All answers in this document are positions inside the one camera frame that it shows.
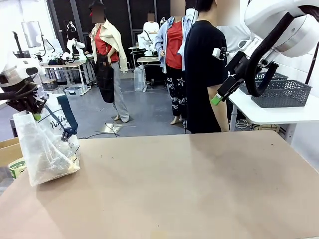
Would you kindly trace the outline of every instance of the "light blue shirt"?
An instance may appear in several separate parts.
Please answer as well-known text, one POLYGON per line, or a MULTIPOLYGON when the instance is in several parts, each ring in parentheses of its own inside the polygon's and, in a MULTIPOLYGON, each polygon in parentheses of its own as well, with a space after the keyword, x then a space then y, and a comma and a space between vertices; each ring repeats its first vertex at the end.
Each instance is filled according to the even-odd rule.
MULTIPOLYGON (((155 49, 159 54, 160 66, 163 68, 163 73, 166 74, 166 48, 167 48, 167 31, 171 28, 174 22, 174 16, 171 16, 159 29, 158 35, 155 38, 155 49), (165 52, 165 56, 162 57, 160 55, 161 51, 165 52)), ((182 45, 178 51, 178 54, 182 57, 182 70, 185 71, 185 60, 184 60, 184 47, 187 35, 191 28, 191 20, 187 16, 183 16, 182 18, 182 33, 183 33, 183 41, 182 45)))

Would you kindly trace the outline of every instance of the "red shirt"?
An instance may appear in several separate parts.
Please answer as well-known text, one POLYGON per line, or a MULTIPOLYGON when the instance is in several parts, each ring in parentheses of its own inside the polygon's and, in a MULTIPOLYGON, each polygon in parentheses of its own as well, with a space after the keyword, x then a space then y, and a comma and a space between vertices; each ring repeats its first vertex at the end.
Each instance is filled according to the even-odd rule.
POLYGON ((175 69, 182 68, 182 58, 177 53, 183 42, 181 23, 182 21, 173 22, 173 25, 167 32, 166 63, 175 69))
MULTIPOLYGON (((110 44, 107 44, 105 41, 103 41, 100 38, 100 31, 101 31, 101 26, 99 27, 94 37, 95 46, 98 53, 102 55, 107 55, 108 52, 112 49, 112 46, 110 44)), ((119 61, 119 55, 116 51, 112 54, 111 61, 112 63, 119 61)))

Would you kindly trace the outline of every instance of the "black plastic basket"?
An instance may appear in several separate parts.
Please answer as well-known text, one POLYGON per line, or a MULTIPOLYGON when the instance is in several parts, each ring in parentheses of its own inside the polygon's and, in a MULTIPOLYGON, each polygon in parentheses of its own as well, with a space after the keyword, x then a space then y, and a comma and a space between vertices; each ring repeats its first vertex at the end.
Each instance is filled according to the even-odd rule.
MULTIPOLYGON (((261 72, 259 74, 257 74, 255 76, 255 81, 256 81, 256 86, 259 86, 260 82, 264 79, 266 72, 261 72)), ((282 74, 279 73, 275 73, 272 80, 287 80, 288 76, 284 76, 282 74)), ((239 89, 244 92, 245 94, 247 94, 248 96, 250 95, 248 93, 247 87, 245 82, 243 84, 241 84, 241 86, 239 87, 239 89)))
POLYGON ((260 97, 251 99, 262 108, 302 107, 312 87, 296 80, 271 81, 260 97))

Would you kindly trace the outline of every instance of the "star print pants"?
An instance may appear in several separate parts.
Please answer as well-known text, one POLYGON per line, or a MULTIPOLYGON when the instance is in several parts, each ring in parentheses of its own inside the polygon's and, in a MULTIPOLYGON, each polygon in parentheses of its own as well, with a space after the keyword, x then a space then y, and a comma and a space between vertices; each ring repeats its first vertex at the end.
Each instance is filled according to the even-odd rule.
POLYGON ((187 98, 185 72, 182 69, 175 69, 166 65, 167 87, 171 98, 171 107, 173 115, 187 118, 187 98))

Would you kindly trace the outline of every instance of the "black pole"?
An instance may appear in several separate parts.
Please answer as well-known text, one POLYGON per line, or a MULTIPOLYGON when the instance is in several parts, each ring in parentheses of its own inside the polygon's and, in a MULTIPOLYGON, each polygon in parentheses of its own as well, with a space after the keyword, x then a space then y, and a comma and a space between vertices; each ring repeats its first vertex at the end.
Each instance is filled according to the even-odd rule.
POLYGON ((309 84, 309 81, 310 81, 310 78, 311 78, 311 74, 313 73, 313 70, 314 70, 314 67, 315 67, 315 63, 316 63, 316 58, 317 58, 317 55, 318 55, 318 49, 319 49, 319 42, 317 44, 317 48, 315 50, 314 58, 313 58, 313 61, 311 63, 308 75, 307 75, 306 84, 309 84))
POLYGON ((18 49, 19 49, 18 55, 19 55, 20 58, 23 58, 23 53, 22 53, 22 50, 21 50, 18 34, 15 31, 13 33, 14 33, 14 38, 15 38, 16 44, 17 44, 18 49))

